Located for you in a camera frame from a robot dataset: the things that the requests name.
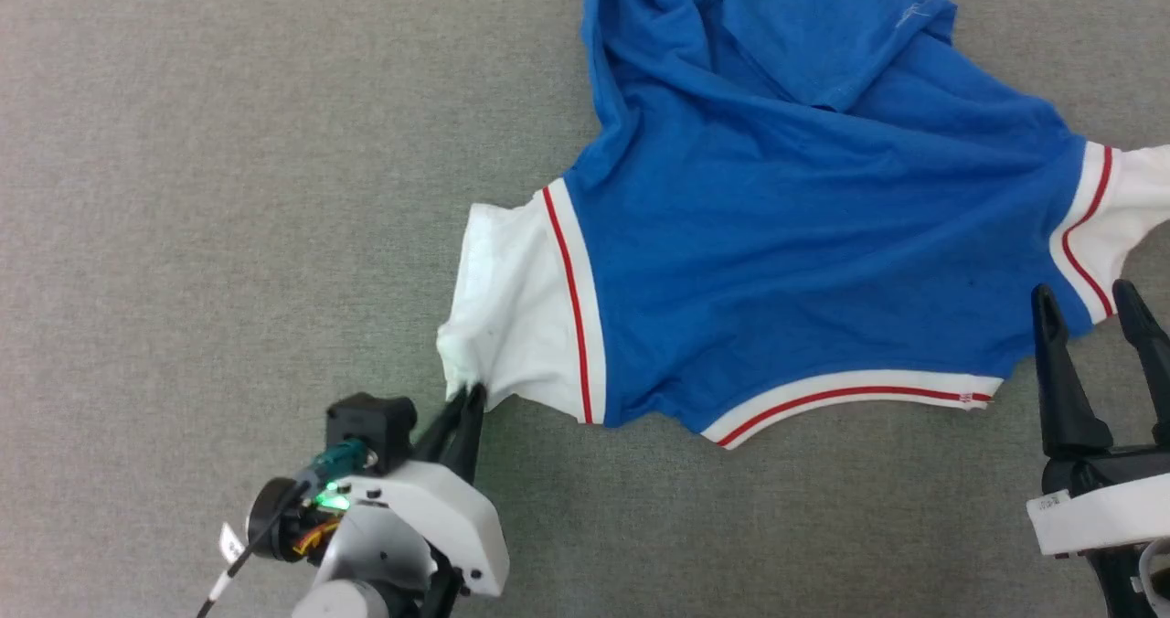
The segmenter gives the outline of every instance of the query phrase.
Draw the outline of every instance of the gray fabric surface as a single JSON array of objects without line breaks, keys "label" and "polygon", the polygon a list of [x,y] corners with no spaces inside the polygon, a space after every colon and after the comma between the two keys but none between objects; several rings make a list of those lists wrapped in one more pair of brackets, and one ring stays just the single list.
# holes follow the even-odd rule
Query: gray fabric surface
[{"label": "gray fabric surface", "polygon": [[[1170,142],[1170,0],[955,0],[956,40],[1079,131]],[[596,133],[580,0],[0,0],[0,617],[191,616],[268,476],[358,390],[440,403],[472,201],[517,205]],[[1170,229],[1127,276],[1170,323]],[[1108,323],[1075,348],[1147,441]],[[720,451],[517,400],[480,483],[512,575],[461,616],[1103,616],[1042,558],[1024,364],[986,413],[812,412]],[[221,618],[287,616],[255,562]]]}]

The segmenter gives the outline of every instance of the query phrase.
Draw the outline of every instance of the sleeve cuff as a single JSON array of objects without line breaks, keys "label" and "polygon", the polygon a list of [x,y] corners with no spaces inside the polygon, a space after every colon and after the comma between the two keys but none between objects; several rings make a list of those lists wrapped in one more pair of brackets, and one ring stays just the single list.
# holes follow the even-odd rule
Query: sleeve cuff
[{"label": "sleeve cuff", "polygon": [[1116,313],[1109,286],[1134,246],[1166,219],[1170,144],[1133,152],[1086,144],[1076,195],[1049,247],[1094,323]]},{"label": "sleeve cuff", "polygon": [[597,297],[564,181],[515,210],[472,207],[436,344],[448,398],[483,382],[489,410],[519,394],[581,423],[604,421]]}]

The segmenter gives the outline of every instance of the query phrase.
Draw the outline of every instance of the cable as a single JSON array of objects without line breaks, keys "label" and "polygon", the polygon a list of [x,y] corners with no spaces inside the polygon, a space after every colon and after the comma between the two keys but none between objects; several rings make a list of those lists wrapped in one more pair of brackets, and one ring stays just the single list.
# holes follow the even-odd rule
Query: cable
[{"label": "cable", "polygon": [[329,522],[314,527],[308,534],[304,535],[304,537],[292,545],[292,551],[303,556],[310,548],[316,548],[321,544],[321,540],[325,536],[325,534],[336,531],[337,526],[340,523],[340,520],[330,520]]},{"label": "cable", "polygon": [[232,583],[235,575],[241,568],[243,568],[243,564],[247,563],[248,558],[252,557],[252,551],[256,550],[261,540],[268,537],[273,527],[276,527],[276,523],[280,522],[284,510],[288,510],[289,506],[301,501],[301,497],[304,495],[304,492],[309,489],[309,481],[301,481],[296,488],[289,493],[289,496],[276,507],[276,510],[273,511],[273,516],[268,519],[267,523],[264,523],[264,528],[256,534],[255,538],[252,538],[252,541],[248,542],[247,547],[243,548],[243,551],[240,552],[240,556],[238,556],[228,569],[220,575],[215,585],[212,586],[212,592],[207,593],[207,600],[204,602],[204,605],[199,609],[199,613],[195,614],[195,618],[207,618],[207,613],[212,610],[212,606],[215,606],[215,600],[219,599],[220,593],[222,593],[223,589]]}]

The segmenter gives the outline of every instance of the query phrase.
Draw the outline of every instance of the green light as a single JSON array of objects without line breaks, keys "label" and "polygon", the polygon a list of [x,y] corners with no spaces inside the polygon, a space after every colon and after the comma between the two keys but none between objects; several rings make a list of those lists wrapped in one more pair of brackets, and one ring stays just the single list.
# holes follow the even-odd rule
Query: green light
[{"label": "green light", "polygon": [[323,508],[332,508],[336,510],[349,510],[350,500],[337,495],[326,495],[325,493],[318,494],[317,499],[314,500],[317,506]]}]

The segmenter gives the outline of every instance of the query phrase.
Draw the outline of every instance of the led light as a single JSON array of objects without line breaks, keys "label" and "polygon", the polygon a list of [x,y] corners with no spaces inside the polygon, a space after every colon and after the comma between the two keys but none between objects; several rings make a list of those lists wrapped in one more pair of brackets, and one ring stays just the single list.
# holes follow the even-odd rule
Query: led light
[{"label": "led light", "polygon": [[324,507],[324,508],[332,508],[332,509],[336,509],[336,510],[349,510],[350,509],[350,500],[347,500],[346,497],[342,497],[342,496],[328,496],[326,497],[326,496],[323,496],[323,495],[317,495],[317,506],[321,506],[321,507]]}]

